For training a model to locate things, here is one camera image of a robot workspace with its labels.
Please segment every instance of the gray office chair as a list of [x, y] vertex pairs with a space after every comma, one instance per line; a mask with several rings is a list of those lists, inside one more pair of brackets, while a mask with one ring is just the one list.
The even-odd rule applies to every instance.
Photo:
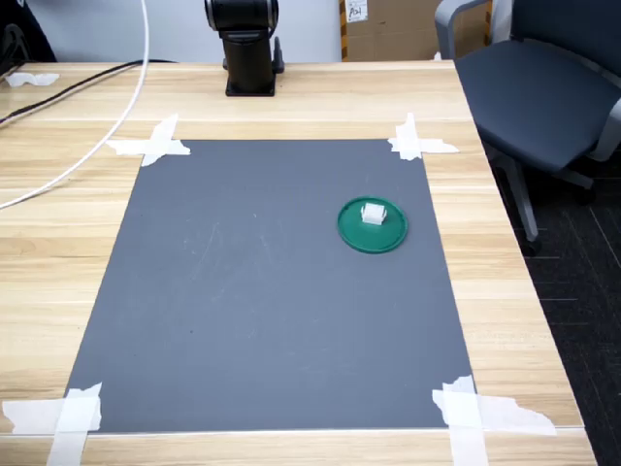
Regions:
[[[486, 2], [441, 2], [443, 59], [455, 58], [455, 17]], [[527, 253], [535, 254], [539, 233], [521, 164], [590, 190], [593, 181], [568, 165], [583, 155], [608, 160], [621, 143], [621, 88], [602, 75], [621, 76], [621, 0], [514, 0], [510, 40], [455, 66], [490, 161], [507, 175]]]

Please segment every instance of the wooden tabletop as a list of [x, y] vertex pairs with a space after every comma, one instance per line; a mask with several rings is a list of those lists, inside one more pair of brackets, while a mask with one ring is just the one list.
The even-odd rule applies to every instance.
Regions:
[[[50, 87], [0, 84], [0, 115], [104, 64], [28, 65]], [[109, 130], [138, 69], [0, 128], [0, 203], [55, 178]], [[117, 138], [180, 115], [180, 139], [388, 139], [408, 112], [457, 154], [424, 161], [479, 394], [548, 416], [557, 437], [487, 433], [491, 465], [594, 465], [581, 417], [451, 62], [291, 65], [275, 98], [227, 98], [217, 66], [150, 65]], [[101, 149], [52, 191], [0, 211], [0, 400], [63, 396], [140, 157]], [[7, 435], [0, 465], [45, 464], [51, 439]], [[82, 464], [450, 465], [447, 430], [90, 436]]]

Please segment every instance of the floor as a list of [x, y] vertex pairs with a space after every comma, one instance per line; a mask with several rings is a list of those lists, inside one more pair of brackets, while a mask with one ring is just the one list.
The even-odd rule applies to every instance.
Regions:
[[[526, 258], [600, 466], [621, 465], [621, 152], [575, 167], [596, 180], [582, 206], [572, 188], [527, 172], [542, 242]], [[502, 175], [501, 191], [507, 191]], [[507, 203], [518, 238], [515, 209]]]

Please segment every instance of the green plastic lid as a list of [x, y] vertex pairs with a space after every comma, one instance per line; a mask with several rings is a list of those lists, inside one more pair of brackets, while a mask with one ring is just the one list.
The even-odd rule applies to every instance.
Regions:
[[[362, 208], [367, 203], [378, 204], [386, 210], [382, 225], [362, 221]], [[339, 233], [355, 250], [369, 254], [382, 254], [397, 248], [408, 235], [408, 219], [392, 202], [379, 197], [358, 197], [341, 209], [338, 220]]]

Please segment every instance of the chair backrest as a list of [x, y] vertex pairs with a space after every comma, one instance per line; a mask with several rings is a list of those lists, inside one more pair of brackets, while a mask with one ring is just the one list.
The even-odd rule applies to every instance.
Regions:
[[621, 76], [621, 0], [514, 0], [511, 37], [573, 51]]

